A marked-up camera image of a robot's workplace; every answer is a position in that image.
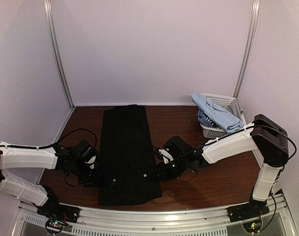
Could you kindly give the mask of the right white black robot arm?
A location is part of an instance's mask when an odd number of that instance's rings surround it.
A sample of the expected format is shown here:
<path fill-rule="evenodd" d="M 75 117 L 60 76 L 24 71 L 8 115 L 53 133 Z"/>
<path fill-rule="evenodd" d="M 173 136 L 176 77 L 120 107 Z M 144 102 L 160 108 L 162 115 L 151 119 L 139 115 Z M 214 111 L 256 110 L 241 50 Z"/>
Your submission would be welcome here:
<path fill-rule="evenodd" d="M 266 203 L 279 174 L 292 158 L 289 144 L 293 141 L 287 131 L 268 117 L 258 114 L 243 128 L 192 147 L 181 137 L 170 138 L 162 149 L 154 152 L 161 158 L 154 177 L 157 180 L 178 178 L 189 169 L 204 168 L 221 160 L 251 152 L 260 161 L 260 171 L 254 184 L 250 201 L 244 213 L 256 216 Z"/>

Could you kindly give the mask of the black long sleeve shirt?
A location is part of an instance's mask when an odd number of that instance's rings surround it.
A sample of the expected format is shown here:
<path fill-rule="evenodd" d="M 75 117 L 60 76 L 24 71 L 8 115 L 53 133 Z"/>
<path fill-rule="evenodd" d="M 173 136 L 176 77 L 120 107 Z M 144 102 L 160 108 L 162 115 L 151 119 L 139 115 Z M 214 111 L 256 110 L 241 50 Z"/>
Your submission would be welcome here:
<path fill-rule="evenodd" d="M 162 197 L 144 106 L 114 107 L 103 114 L 99 170 L 101 206 L 133 206 Z"/>

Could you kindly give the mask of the white perforated plastic basket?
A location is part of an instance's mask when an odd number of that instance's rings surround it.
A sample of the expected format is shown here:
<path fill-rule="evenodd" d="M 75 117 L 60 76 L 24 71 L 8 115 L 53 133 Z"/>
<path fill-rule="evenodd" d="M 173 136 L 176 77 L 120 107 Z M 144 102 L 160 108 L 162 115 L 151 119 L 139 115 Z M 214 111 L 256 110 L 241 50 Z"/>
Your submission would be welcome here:
<path fill-rule="evenodd" d="M 191 99 L 199 108 L 198 122 L 205 138 L 222 137 L 246 125 L 243 109 L 237 98 L 218 94 L 193 93 Z"/>

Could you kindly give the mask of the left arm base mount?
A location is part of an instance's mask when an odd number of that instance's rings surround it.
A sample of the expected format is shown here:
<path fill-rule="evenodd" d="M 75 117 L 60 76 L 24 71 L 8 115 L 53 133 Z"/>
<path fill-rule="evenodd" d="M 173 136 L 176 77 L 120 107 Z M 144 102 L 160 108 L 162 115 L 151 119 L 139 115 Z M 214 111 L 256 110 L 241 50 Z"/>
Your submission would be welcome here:
<path fill-rule="evenodd" d="M 63 223 L 77 223 L 80 209 L 74 206 L 67 206 L 57 203 L 46 203 L 43 206 L 37 206 L 37 213 L 48 219 L 58 220 Z"/>

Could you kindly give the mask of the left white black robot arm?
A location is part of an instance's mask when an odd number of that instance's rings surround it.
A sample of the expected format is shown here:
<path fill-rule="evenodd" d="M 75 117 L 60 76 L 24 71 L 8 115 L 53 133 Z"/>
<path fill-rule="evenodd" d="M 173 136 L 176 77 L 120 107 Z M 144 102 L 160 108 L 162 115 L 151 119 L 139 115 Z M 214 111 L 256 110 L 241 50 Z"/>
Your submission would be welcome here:
<path fill-rule="evenodd" d="M 52 218 L 59 218 L 63 208 L 54 191 L 49 187 L 33 184 L 8 172 L 13 168 L 43 168 L 72 173 L 78 184 L 98 184 L 98 152 L 86 140 L 74 147 L 59 143 L 47 146 L 21 146 L 0 141 L 0 192 L 24 199 L 45 211 Z"/>

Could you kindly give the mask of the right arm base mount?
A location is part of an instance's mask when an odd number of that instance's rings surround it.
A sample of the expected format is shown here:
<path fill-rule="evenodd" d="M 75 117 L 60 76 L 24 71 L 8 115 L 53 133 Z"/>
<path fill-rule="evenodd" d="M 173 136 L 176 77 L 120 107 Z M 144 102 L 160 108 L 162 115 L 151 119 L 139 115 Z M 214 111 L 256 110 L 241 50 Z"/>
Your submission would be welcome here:
<path fill-rule="evenodd" d="M 257 218 L 262 214 L 269 213 L 269 207 L 266 202 L 248 202 L 242 205 L 228 207 L 227 209 L 230 222 L 244 221 L 251 218 Z"/>

